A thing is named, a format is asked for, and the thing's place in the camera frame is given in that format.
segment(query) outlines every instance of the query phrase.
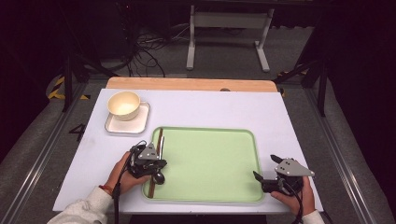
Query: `green tray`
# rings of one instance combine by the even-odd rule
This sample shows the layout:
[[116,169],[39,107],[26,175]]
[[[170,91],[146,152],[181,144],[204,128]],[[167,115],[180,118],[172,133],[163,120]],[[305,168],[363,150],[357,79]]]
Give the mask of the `green tray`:
[[[157,145],[160,128],[152,135]],[[255,203],[263,198],[252,171],[261,172],[248,130],[163,127],[163,185],[151,200]],[[143,187],[149,195],[149,182]]]

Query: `wooden stick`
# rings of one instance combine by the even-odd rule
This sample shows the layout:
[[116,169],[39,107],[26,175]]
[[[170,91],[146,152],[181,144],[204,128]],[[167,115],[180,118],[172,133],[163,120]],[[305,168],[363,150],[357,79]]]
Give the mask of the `wooden stick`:
[[[157,155],[160,153],[160,146],[161,146],[161,138],[163,138],[163,128],[160,129],[160,135],[158,136],[158,141],[157,141]],[[155,190],[155,182],[154,178],[151,177],[150,182],[149,182],[149,189],[148,189],[148,197],[153,198],[154,197],[154,190]]]

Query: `white sleeve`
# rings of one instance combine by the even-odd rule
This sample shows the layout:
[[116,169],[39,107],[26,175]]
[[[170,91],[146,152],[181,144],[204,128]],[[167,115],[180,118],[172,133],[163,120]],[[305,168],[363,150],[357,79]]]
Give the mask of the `white sleeve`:
[[318,210],[303,216],[303,222],[304,224],[324,224],[323,218],[321,217]]
[[107,223],[106,211],[112,198],[102,189],[95,188],[85,200],[69,204],[62,213],[53,217],[48,224],[64,223]]

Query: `floor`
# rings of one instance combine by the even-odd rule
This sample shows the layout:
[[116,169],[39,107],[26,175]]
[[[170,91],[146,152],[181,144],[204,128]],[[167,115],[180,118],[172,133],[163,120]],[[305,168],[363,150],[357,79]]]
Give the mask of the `floor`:
[[[271,29],[264,45],[270,73],[261,70],[253,48],[260,33],[223,29],[203,29],[197,33],[192,71],[185,68],[188,36],[183,33],[161,49],[157,49],[155,43],[148,43],[147,38],[140,40],[141,46],[158,60],[162,69],[155,66],[147,53],[141,52],[129,69],[125,67],[116,73],[142,77],[164,74],[180,78],[274,79],[279,72],[293,68],[311,33],[312,28]],[[112,60],[103,65],[111,67],[118,63]],[[315,106],[318,88],[303,89],[300,79],[293,77],[278,87],[285,91],[285,106],[308,166],[317,174],[315,184],[327,214],[333,223],[395,223],[387,198],[361,155],[337,104],[331,83],[327,86],[326,117],[323,118]],[[50,99],[49,105],[0,164],[2,223],[45,223],[56,215],[51,209],[78,149],[78,134],[70,131],[88,123],[106,81],[107,77],[95,74],[87,84],[75,83],[75,95],[78,98],[81,94],[89,95],[90,99],[76,100],[65,113],[62,112],[63,100]],[[129,223],[129,220],[128,215],[120,216],[120,223]],[[270,224],[292,221],[290,214],[267,216]]]

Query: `hand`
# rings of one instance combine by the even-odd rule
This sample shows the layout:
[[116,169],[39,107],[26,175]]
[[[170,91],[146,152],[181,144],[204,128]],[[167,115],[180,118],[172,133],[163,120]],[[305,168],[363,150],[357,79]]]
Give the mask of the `hand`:
[[[108,177],[107,182],[105,185],[111,187],[114,189],[114,187],[117,184],[117,181],[120,176],[120,172],[122,170],[123,165],[125,164],[126,160],[128,159],[129,155],[131,152],[126,152],[120,161],[116,163],[114,166],[113,170],[110,173],[110,176]],[[126,191],[130,190],[136,185],[139,184],[144,184],[146,181],[150,180],[151,176],[150,175],[145,175],[142,176],[138,179],[134,178],[131,174],[128,173],[128,171],[124,172],[122,174],[121,180],[120,180],[120,193],[125,193]]]
[[[303,189],[299,192],[299,196],[301,198],[301,194],[303,194],[303,216],[308,215],[314,212],[315,209],[315,198],[314,192],[311,188],[311,184],[309,183],[308,176],[303,176]],[[277,191],[271,192],[271,196],[281,201],[283,204],[287,205],[290,211],[297,216],[298,211],[300,209],[300,204],[298,203],[296,197],[294,196],[287,196]]]

